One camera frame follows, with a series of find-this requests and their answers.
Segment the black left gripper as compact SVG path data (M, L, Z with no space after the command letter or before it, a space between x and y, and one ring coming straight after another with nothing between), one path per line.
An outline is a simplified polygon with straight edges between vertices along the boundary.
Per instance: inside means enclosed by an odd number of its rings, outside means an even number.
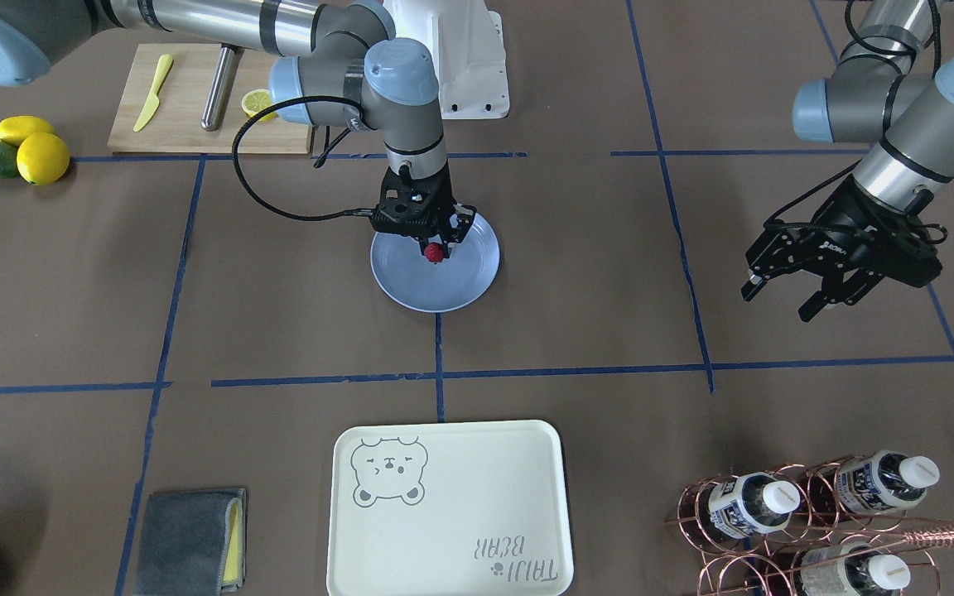
M810 220L783 218L827 185L822 182L765 220L764 231L746 252L749 279L740 290L743 300L754 300L777 276L810 272L821 277L821 287L797 309L800 320L809 322L825 308L855 305L884 278L923 287L942 274L937 248L943 227L918 216L931 203L932 192L920 189L898 211L847 178Z

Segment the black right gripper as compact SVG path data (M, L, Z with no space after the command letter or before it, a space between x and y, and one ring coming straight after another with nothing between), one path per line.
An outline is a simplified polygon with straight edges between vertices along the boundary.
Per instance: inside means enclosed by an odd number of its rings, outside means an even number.
M455 200L450 166L420 180L410 176L408 167L403 170L400 174L389 167L383 174L378 206L370 216L373 230L413 238L421 245L432 238L451 246L465 241L477 211Z

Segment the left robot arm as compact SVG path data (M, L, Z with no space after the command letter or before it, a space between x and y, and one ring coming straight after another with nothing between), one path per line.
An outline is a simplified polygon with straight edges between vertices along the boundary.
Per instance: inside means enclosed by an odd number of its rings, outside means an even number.
M825 308L855 305L882 280L916 288L942 274L943 226L921 212L954 181L954 56L942 58L937 1L874 1L833 75L804 84L793 104L799 138L870 144L855 165L829 178L809 220L773 212L747 249L753 300L765 284L809 272L821 286L799 306L810 321Z

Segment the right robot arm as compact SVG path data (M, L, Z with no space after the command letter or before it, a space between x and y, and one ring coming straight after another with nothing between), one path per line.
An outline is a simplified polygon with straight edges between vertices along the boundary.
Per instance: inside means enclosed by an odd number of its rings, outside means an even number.
M100 31L141 26L275 56L268 89L285 121L381 132L381 195L356 216L432 262L465 240L476 210L453 196L434 58L378 1L0 1L0 86L41 78Z

